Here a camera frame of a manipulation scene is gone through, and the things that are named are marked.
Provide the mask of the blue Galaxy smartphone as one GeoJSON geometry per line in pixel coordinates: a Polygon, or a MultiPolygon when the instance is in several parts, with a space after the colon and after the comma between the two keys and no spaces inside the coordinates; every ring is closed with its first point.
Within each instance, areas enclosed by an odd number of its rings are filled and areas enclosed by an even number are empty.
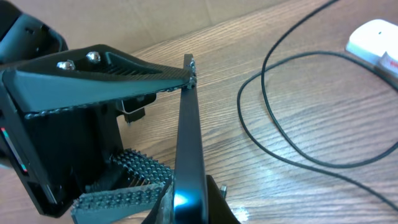
{"type": "Polygon", "coordinates": [[[174,170],[174,223],[208,223],[208,196],[201,140],[195,62],[185,54],[183,68],[192,78],[180,97],[174,170]]]}

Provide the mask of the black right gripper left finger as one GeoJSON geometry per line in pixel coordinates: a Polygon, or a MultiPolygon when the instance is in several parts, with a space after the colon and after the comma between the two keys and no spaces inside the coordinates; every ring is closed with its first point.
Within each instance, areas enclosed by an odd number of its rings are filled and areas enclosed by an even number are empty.
{"type": "Polygon", "coordinates": [[[172,216],[173,180],[166,181],[159,196],[142,224],[170,223],[172,216]]]}

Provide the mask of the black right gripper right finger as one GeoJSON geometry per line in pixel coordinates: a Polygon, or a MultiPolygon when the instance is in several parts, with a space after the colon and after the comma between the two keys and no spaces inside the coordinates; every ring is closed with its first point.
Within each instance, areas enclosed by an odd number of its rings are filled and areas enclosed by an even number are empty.
{"type": "Polygon", "coordinates": [[[240,224],[211,175],[206,175],[210,224],[240,224]]]}

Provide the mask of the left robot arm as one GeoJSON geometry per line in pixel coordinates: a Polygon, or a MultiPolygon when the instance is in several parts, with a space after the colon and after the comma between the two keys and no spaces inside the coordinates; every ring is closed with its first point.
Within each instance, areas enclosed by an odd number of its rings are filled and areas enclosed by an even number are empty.
{"type": "Polygon", "coordinates": [[[108,45],[70,50],[58,32],[2,1],[1,164],[41,215],[61,217],[112,171],[123,150],[118,116],[141,119],[158,92],[195,82],[192,69],[108,45]]]}

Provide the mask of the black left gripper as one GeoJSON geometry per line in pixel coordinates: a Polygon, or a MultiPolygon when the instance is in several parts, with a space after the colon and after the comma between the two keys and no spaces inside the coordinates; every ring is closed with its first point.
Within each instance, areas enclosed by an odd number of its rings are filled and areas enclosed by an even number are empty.
{"type": "Polygon", "coordinates": [[[112,223],[150,210],[173,170],[124,150],[117,117],[136,121],[155,93],[191,88],[188,67],[143,61],[107,45],[68,50],[2,72],[1,149],[42,215],[72,205],[74,223],[112,223]]]}

